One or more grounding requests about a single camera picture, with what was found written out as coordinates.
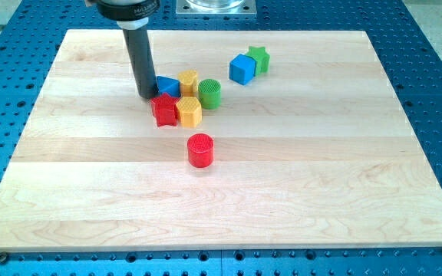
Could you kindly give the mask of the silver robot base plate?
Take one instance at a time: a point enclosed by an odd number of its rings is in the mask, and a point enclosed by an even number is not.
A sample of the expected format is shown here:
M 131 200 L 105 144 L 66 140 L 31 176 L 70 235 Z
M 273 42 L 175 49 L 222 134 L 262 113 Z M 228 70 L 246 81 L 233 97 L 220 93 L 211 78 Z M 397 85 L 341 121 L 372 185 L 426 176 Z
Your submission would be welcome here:
M 176 15 L 256 15 L 256 0 L 176 0 Z

